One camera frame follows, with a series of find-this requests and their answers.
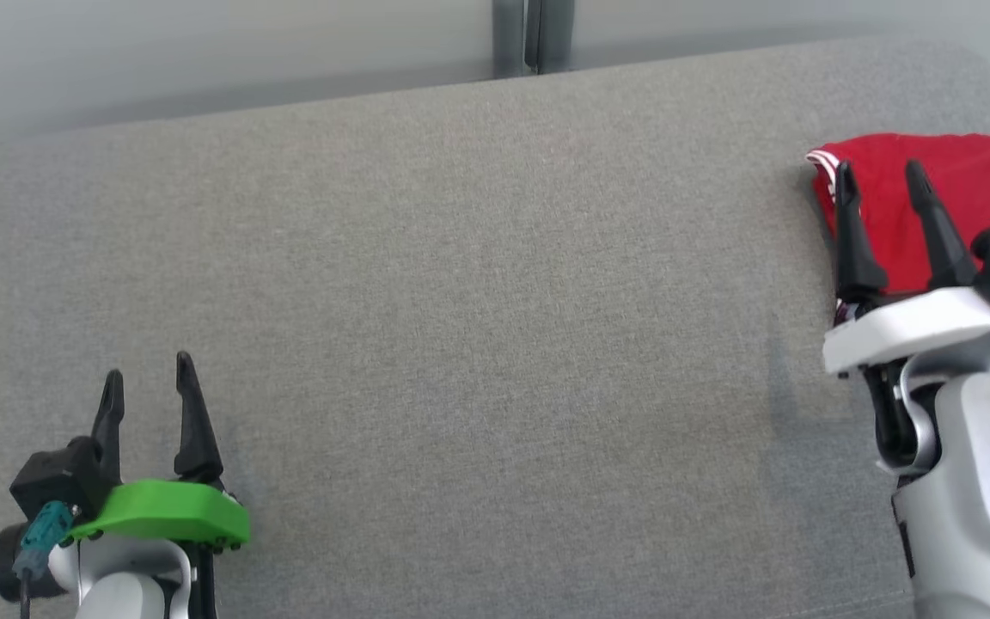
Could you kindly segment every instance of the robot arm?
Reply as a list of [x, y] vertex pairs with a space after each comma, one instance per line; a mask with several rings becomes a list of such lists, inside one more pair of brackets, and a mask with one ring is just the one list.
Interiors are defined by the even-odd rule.
[[824, 341], [829, 373], [857, 369], [875, 408], [920, 618], [990, 619], [990, 230], [975, 264], [918, 163], [907, 166], [931, 260], [931, 292], [880, 297], [849, 166], [838, 171], [837, 326]]
[[[176, 481], [121, 482], [125, 392], [117, 370], [107, 376], [90, 436], [32, 455], [15, 478], [10, 490], [27, 522], [0, 532], [0, 596], [20, 603], [23, 618], [30, 598], [67, 592], [78, 600], [76, 619], [216, 618], [213, 554], [247, 543], [250, 518], [220, 482], [223, 463], [188, 353], [178, 353], [177, 370]], [[46, 560], [34, 563], [27, 541], [48, 505], [70, 506], [75, 518], [53, 533], [58, 545]]]

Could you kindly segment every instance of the cable connector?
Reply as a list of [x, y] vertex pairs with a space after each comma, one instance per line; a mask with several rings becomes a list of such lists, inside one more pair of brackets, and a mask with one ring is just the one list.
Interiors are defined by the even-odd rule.
[[63, 501], [48, 501], [33, 518], [21, 540], [21, 552], [13, 563], [13, 572], [24, 579], [25, 572], [32, 579], [44, 576], [48, 569], [48, 555], [56, 548], [75, 522], [78, 508], [71, 508]]

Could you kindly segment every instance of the white wall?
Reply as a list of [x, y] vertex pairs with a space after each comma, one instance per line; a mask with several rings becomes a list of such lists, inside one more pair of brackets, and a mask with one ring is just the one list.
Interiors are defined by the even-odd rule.
[[[990, 60], [990, 1], [577, 0], [572, 63], [875, 32]], [[491, 0], [0, 0], [0, 141], [491, 74]]]
[[572, 63], [876, 33], [955, 40], [990, 62], [990, 0], [577, 0]]
[[490, 0], [0, 0], [0, 141], [483, 79]]

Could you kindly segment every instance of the gray fabric surface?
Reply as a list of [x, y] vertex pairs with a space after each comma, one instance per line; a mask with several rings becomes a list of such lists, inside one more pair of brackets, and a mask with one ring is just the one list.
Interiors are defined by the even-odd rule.
[[171, 475], [185, 348], [253, 519], [229, 618], [911, 616], [802, 162], [873, 131], [990, 133], [990, 68], [854, 40], [3, 146], [0, 526], [109, 368], [123, 475]]

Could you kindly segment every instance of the red cloth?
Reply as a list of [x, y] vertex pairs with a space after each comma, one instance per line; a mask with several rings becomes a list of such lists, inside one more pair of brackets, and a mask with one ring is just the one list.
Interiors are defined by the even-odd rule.
[[919, 217], [908, 199], [904, 165], [923, 164], [966, 246], [990, 227], [990, 136], [901, 136], [877, 133], [825, 144], [808, 156], [813, 187], [835, 234], [835, 168], [849, 161], [861, 192], [861, 219], [873, 255], [889, 274], [888, 292], [926, 290], [931, 264]]

